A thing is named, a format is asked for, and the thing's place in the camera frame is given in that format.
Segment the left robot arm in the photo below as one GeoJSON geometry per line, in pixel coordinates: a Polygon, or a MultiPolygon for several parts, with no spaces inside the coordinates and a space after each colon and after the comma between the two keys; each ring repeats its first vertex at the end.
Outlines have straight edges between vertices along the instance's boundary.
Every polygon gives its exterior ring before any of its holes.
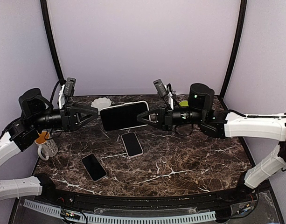
{"type": "MultiPolygon", "coordinates": [[[[60,109],[42,96],[39,88],[19,97],[21,116],[10,122],[0,136],[0,166],[29,148],[47,129],[77,131],[98,117],[98,109],[80,103],[66,103],[60,109]]],[[[0,201],[24,196],[42,196],[48,203],[59,200],[59,192],[47,174],[0,180],[0,201]]]]}

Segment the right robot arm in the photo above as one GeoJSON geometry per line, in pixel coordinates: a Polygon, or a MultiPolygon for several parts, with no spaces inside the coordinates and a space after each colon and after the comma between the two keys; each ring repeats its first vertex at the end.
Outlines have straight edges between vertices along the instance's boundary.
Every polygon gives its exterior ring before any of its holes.
{"type": "Polygon", "coordinates": [[[243,173],[231,198],[242,202],[250,190],[286,167],[286,112],[275,115],[242,114],[234,110],[212,109],[214,90],[195,83],[190,86],[188,106],[174,102],[172,91],[162,81],[154,81],[161,99],[169,97],[167,106],[159,106],[137,116],[137,121],[171,131],[180,125],[198,125],[212,138],[253,137],[277,140],[277,146],[255,167],[243,173]]]}

